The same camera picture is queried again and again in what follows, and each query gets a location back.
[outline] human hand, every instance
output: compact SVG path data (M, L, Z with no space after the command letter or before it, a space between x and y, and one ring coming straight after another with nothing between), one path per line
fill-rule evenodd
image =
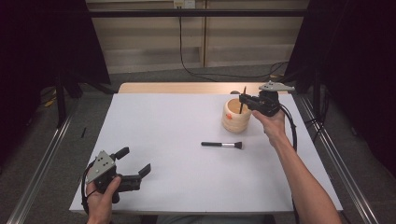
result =
M253 110L251 114L262 124L264 133L267 134L271 146L276 148L277 144L285 141L285 138L287 139L285 133L285 113L283 111L279 110L272 117L266 117L257 110Z
M93 182L89 183L86 188L86 193L90 195L88 197L88 206L90 208L90 214L88 223L103 223L108 224L111 220L111 208L112 208L112 197L113 193L117 190L121 182L119 176L114 177L111 183L108 185L107 190L104 194L96 191L96 186Z

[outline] wrist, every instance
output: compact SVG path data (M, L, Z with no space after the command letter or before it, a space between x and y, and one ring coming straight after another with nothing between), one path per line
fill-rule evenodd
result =
M90 218L88 218L87 224L108 224L108 222L105 223L103 220L101 221L101 220L97 220L95 218L90 217Z
M270 139L270 142L277 152L292 148L289 138L285 134Z

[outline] person's right arm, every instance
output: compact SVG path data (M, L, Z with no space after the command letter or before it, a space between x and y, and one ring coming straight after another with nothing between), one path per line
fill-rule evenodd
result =
M285 133L285 114L279 111L273 117L252 112L267 134L280 159L291 195L303 223L341 223L331 198L305 167Z

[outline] black brush handle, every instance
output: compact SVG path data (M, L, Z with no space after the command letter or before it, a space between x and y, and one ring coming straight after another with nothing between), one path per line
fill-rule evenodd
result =
M203 147L221 147L221 143L209 143L209 142L202 142L201 146Z

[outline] black curtain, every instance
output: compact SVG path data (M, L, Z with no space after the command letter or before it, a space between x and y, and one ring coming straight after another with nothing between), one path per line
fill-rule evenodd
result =
M92 20L76 10L88 12L84 0L0 1L1 163L60 71L110 83Z
M376 158L396 175L396 3L311 0L285 76L307 91L319 71Z

